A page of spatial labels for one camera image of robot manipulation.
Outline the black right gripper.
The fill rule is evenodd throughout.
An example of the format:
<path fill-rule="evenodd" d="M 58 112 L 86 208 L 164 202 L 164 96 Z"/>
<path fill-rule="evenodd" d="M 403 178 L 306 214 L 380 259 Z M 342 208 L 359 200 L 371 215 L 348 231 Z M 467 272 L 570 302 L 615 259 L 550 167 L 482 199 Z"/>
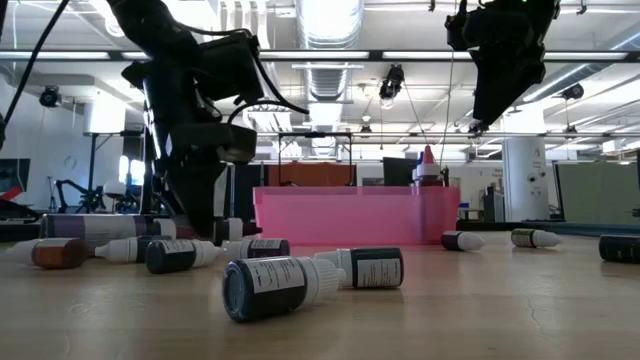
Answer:
<path fill-rule="evenodd" d="M 481 1 L 464 13 L 464 40 L 477 67 L 473 118 L 492 125 L 546 75 L 544 39 L 560 0 Z"/>

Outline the small black dropper bottle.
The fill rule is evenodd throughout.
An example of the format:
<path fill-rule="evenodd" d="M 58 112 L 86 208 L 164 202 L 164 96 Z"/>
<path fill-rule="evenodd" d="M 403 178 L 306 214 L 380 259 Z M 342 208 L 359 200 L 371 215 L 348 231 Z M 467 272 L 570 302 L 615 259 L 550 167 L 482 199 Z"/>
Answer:
<path fill-rule="evenodd" d="M 151 274 L 167 274 L 207 267 L 222 253 L 210 241 L 154 240 L 147 249 L 145 264 Z"/>
<path fill-rule="evenodd" d="M 144 263 L 146 251 L 153 241 L 171 240 L 166 235 L 145 235 L 110 240 L 103 246 L 96 247 L 94 255 L 114 263 Z"/>
<path fill-rule="evenodd" d="M 640 236 L 602 235 L 598 250 L 604 261 L 640 264 Z"/>

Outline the small purple dropper bottle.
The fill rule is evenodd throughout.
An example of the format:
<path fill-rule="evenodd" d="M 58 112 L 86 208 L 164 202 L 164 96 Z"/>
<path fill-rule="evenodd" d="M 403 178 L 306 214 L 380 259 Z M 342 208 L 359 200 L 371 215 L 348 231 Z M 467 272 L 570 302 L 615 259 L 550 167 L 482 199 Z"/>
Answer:
<path fill-rule="evenodd" d="M 286 239 L 248 238 L 224 241 L 222 249 L 230 261 L 290 255 L 290 245 Z"/>

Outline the large purple food coloring bottle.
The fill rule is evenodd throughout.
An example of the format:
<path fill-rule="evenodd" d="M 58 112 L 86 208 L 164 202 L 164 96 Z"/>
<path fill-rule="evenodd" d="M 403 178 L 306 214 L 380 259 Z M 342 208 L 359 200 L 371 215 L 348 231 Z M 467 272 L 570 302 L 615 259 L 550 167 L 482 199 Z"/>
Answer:
<path fill-rule="evenodd" d="M 41 238 L 82 238 L 90 241 L 146 235 L 192 233 L 185 223 L 169 217 L 123 214 L 48 214 L 40 223 Z"/>

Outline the large red food coloring bottle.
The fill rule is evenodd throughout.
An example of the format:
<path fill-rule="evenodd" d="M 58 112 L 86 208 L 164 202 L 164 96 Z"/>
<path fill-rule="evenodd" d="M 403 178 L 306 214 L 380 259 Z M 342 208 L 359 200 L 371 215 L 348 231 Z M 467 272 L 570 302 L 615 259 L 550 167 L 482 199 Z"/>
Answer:
<path fill-rule="evenodd" d="M 445 186 L 445 177 L 441 167 L 436 163 L 432 148 L 426 145 L 419 162 L 413 171 L 414 185 L 417 187 Z"/>

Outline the small dark blue dropper bottle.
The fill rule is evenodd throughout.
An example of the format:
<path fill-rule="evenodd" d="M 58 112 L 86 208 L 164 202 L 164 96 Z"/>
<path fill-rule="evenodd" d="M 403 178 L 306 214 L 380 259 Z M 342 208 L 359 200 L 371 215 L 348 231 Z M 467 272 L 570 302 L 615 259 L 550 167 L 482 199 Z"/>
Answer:
<path fill-rule="evenodd" d="M 227 315 L 242 323 L 290 313 L 333 297 L 346 272 L 325 259 L 270 257 L 230 262 L 222 298 Z"/>

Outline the small orange dropper bottle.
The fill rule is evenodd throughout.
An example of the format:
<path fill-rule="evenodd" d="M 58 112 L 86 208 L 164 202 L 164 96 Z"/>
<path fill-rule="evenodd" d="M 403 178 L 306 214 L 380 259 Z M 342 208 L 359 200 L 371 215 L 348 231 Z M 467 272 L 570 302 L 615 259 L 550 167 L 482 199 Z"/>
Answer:
<path fill-rule="evenodd" d="M 44 270 L 80 267 L 91 255 L 87 243 L 79 238 L 44 238 L 16 243 L 4 259 Z"/>

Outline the small navy dropper bottle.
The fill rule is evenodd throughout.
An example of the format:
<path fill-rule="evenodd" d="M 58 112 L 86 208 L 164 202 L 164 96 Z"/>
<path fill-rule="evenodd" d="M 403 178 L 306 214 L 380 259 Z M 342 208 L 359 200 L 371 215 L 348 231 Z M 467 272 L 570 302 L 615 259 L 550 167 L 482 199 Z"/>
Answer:
<path fill-rule="evenodd" d="M 484 239 L 475 233 L 446 231 L 440 237 L 441 246 L 448 251 L 477 251 L 484 245 Z"/>

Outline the small dark green dropper bottle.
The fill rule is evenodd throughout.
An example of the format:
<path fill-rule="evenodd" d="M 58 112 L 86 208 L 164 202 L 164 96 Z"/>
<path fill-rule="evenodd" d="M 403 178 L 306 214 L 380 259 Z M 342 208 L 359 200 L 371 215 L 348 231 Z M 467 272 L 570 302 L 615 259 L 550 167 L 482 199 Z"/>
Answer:
<path fill-rule="evenodd" d="M 315 254 L 345 273 L 343 288 L 397 288 L 404 280 L 404 259 L 398 247 L 343 248 Z"/>

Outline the black upright panel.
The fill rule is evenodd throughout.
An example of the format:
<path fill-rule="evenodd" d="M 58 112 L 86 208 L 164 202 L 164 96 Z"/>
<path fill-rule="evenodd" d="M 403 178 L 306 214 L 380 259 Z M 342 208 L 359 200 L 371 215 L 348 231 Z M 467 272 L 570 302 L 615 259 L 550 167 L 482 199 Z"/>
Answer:
<path fill-rule="evenodd" d="M 259 169 L 253 165 L 233 166 L 232 169 L 230 215 L 243 221 L 253 220 L 253 188 L 259 183 Z"/>

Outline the grey cabinet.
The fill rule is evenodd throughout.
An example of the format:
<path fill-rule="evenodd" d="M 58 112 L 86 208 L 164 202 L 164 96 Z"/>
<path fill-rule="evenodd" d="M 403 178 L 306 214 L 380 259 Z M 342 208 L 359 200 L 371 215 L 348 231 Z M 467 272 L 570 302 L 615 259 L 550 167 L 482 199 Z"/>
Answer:
<path fill-rule="evenodd" d="M 482 196 L 483 217 L 487 223 L 502 223 L 505 221 L 504 194 L 494 186 L 485 188 Z"/>

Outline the black metal rack frame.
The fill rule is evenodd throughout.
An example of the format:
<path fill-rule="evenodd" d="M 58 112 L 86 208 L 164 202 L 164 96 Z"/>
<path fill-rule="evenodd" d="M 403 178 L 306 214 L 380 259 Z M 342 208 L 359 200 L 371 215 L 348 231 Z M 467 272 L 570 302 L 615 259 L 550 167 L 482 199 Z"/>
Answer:
<path fill-rule="evenodd" d="M 278 132 L 277 133 L 277 145 L 278 145 L 278 181 L 282 183 L 282 140 L 286 137 L 291 137 L 292 140 L 297 139 L 298 137 L 303 137 L 306 139 L 324 139 L 324 138 L 340 138 L 344 137 L 348 140 L 348 153 L 349 153 L 349 182 L 347 186 L 355 186 L 356 183 L 356 174 L 354 173 L 354 165 L 353 165 L 353 133 L 351 132 L 324 132 L 324 131 L 307 131 L 307 132 Z"/>

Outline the black table edge rail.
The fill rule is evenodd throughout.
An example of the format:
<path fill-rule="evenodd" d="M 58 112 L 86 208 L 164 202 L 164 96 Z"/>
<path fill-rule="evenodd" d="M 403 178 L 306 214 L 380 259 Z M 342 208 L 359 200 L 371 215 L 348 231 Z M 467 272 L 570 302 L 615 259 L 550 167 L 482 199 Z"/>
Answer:
<path fill-rule="evenodd" d="M 604 234 L 614 235 L 640 235 L 640 225 L 610 225 L 610 224 L 580 224 L 560 221 L 525 221 L 525 222 L 501 222 L 486 223 L 478 221 L 458 220 L 456 229 L 472 232 L 499 232 L 511 231 L 516 228 L 532 228 L 545 230 L 562 235 L 600 236 Z M 23 240 L 31 240 L 39 235 L 39 226 L 36 224 L 0 224 L 0 243 L 10 243 Z"/>

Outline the grey-green partition wall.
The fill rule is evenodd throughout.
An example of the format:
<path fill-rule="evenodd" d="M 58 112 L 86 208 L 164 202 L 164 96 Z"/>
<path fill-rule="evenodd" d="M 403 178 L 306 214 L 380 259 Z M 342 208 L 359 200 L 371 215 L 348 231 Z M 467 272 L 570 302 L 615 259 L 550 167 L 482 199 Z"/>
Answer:
<path fill-rule="evenodd" d="M 640 176 L 636 162 L 555 165 L 564 220 L 592 225 L 640 225 Z"/>

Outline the silver ventilation duct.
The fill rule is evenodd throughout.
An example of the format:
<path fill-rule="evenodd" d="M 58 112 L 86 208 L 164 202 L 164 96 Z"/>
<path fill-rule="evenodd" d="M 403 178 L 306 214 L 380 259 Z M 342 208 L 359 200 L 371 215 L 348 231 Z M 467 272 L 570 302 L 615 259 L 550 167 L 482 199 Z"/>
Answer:
<path fill-rule="evenodd" d="M 295 0 L 299 46 L 305 50 L 355 48 L 363 23 L 364 0 Z M 309 116 L 313 126 L 337 125 L 350 72 L 346 68 L 305 71 Z"/>

